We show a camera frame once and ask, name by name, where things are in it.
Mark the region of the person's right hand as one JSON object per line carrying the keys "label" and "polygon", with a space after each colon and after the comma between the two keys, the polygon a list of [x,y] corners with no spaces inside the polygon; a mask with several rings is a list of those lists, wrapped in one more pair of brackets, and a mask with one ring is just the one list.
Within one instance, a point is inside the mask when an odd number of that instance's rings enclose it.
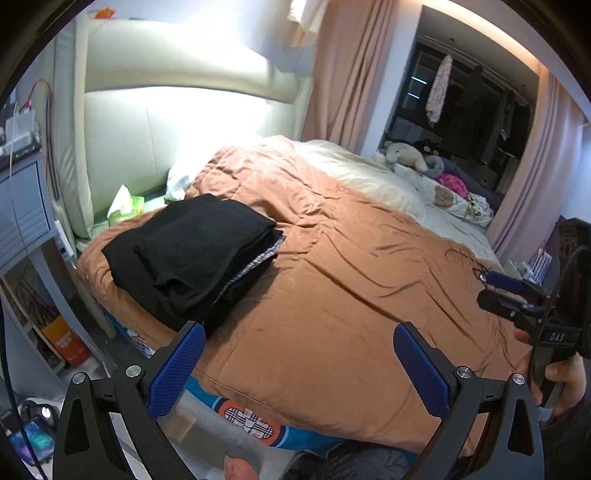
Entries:
{"label": "person's right hand", "polygon": [[[529,345],[529,334],[523,330],[514,328],[515,339],[519,342]],[[522,375],[527,374],[529,360],[533,350],[530,350],[518,362],[515,371]],[[552,417],[559,417],[581,402],[587,390],[587,376],[584,365],[584,359],[577,353],[573,357],[549,364],[545,370],[545,378],[551,382],[562,383],[563,389],[558,396],[554,408],[552,410]],[[534,403],[539,405],[542,401],[542,392],[539,386],[534,382],[531,385],[531,393]]]}

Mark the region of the person's left hand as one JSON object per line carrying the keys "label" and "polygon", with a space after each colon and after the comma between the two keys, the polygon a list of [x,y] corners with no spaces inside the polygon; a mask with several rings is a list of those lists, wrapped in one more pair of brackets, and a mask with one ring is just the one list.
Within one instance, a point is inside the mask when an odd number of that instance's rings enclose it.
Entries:
{"label": "person's left hand", "polygon": [[249,462],[229,456],[224,457],[223,474],[225,480],[259,480],[259,474]]}

